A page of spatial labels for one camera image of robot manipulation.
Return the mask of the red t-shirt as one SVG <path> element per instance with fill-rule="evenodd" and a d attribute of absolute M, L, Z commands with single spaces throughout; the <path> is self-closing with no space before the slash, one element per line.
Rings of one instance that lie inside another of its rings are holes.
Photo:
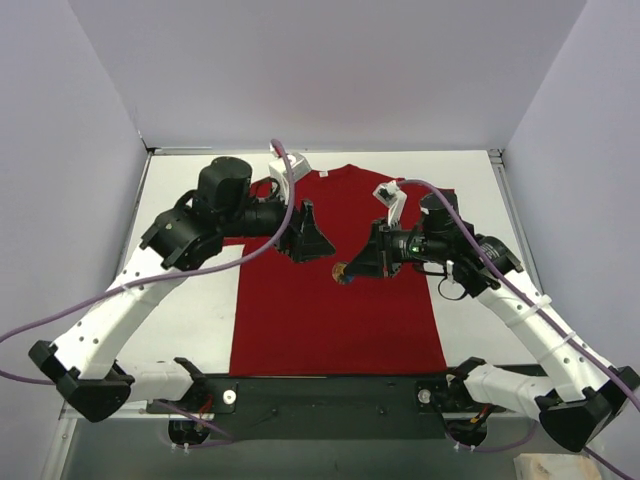
<path fill-rule="evenodd" d="M 341 285 L 339 262 L 364 247 L 385 207 L 387 176 L 354 165 L 313 171 L 296 185 L 310 200 L 332 257 L 297 264 L 269 249 L 240 268 L 229 372 L 233 376 L 424 374 L 446 361 L 427 280 L 411 267 L 391 279 Z"/>

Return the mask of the round colourful brooch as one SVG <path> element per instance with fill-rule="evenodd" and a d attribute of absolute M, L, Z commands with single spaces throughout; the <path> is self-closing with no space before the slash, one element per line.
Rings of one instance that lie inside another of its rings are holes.
<path fill-rule="evenodd" d="M 348 285 L 353 281 L 353 277 L 346 273 L 347 264 L 345 262 L 337 262 L 332 267 L 332 278 L 340 285 Z"/>

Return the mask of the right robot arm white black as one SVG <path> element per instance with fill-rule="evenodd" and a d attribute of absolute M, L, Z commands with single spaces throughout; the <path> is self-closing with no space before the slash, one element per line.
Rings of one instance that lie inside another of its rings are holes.
<path fill-rule="evenodd" d="M 590 352 L 501 240 L 456 221 L 455 193 L 423 197 L 420 221 L 410 230 L 399 224 L 407 199 L 403 191 L 386 184 L 374 195 L 388 214 L 373 222 L 365 247 L 341 276 L 392 278 L 405 264 L 418 270 L 427 263 L 439 265 L 442 278 L 460 285 L 464 295 L 492 311 L 544 372 L 528 376 L 471 357 L 432 393 L 434 409 L 501 407 L 538 421 L 562 448 L 582 451 L 619 415 L 627 395 L 638 389 L 638 374 Z"/>

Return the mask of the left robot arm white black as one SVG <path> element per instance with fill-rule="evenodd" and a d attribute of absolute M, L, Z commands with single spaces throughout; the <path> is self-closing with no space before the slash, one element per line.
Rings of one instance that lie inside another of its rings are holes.
<path fill-rule="evenodd" d="M 296 203 L 295 182 L 274 182 L 267 197 L 250 192 L 252 167 L 229 156 L 203 168 L 197 186 L 159 214 L 143 234 L 111 288 L 53 341 L 40 340 L 29 357 L 66 402 L 90 422 L 100 422 L 128 402 L 172 401 L 183 411 L 211 394 L 207 376 L 183 357 L 127 366 L 117 356 L 155 308 L 227 238 L 273 238 L 295 263 L 335 254 L 316 225 L 313 204 Z"/>

